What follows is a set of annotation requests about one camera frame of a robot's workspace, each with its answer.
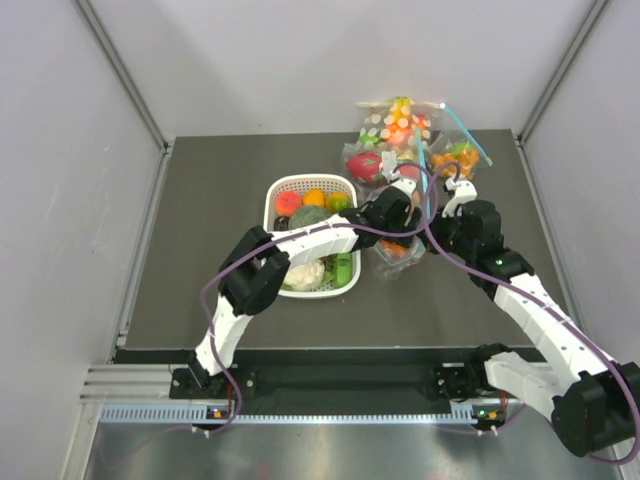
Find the orange fake tangerine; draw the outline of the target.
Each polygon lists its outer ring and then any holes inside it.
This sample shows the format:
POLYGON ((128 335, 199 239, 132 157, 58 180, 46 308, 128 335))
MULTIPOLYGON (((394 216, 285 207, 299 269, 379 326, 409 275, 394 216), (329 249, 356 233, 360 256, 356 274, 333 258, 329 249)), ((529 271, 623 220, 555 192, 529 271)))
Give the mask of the orange fake tangerine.
POLYGON ((381 243, 382 250, 389 258, 404 257, 409 251, 407 247, 398 245, 397 243, 390 242, 387 240, 381 240, 380 243, 381 243))

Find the clear zip bag with vegetables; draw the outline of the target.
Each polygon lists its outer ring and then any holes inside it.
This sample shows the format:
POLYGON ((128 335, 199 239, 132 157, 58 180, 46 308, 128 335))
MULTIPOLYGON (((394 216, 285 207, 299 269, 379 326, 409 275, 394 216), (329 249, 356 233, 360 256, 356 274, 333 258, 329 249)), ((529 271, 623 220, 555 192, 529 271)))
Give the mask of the clear zip bag with vegetables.
POLYGON ((404 257, 389 258, 378 240, 366 253, 373 273, 381 279, 396 279, 403 270, 419 263, 426 253, 426 248, 418 236, 414 237, 413 244, 408 249, 404 257))

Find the green fake cucumber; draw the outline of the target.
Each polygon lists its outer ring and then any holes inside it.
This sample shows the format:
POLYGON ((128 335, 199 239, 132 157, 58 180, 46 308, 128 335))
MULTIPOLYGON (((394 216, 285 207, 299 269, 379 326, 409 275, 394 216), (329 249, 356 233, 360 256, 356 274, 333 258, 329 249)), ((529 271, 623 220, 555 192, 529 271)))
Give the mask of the green fake cucumber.
POLYGON ((343 288, 348 285, 353 276, 352 254, 341 253, 335 257, 334 261, 334 285, 336 288, 343 288))

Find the white fake cauliflower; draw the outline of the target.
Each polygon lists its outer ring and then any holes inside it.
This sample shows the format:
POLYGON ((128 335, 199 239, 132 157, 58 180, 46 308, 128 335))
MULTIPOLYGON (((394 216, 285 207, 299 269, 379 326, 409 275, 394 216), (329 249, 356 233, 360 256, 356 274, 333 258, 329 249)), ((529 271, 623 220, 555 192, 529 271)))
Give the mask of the white fake cauliflower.
POLYGON ((291 268, 284 279, 284 288, 297 292, 308 292, 318 288, 325 276, 322 260, 314 260, 291 268))

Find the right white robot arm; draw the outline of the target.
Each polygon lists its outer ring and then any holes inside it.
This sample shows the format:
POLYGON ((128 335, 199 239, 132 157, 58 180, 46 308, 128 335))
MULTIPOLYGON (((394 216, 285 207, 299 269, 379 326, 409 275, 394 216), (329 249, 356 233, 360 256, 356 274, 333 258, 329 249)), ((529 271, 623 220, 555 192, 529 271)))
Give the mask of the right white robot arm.
POLYGON ((545 290, 534 268, 504 244, 495 206, 474 200, 437 215, 424 238, 506 313, 548 364, 539 369, 505 347, 483 347, 467 370, 469 388, 517 397, 547 421, 573 455, 639 439, 639 368, 595 345, 545 290))

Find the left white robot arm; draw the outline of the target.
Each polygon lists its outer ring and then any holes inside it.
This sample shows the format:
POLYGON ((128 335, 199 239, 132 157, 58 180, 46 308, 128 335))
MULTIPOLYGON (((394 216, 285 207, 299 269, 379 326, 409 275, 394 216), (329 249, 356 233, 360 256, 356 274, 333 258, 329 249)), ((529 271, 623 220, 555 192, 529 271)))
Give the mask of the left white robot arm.
POLYGON ((204 339, 188 368, 192 384, 205 396, 226 387, 227 370, 250 320, 276 300, 290 269, 324 257, 373 247, 379 240, 412 240, 421 211, 412 205, 416 183, 401 178, 372 201, 311 226, 269 233, 248 230, 200 299, 208 320, 204 339))

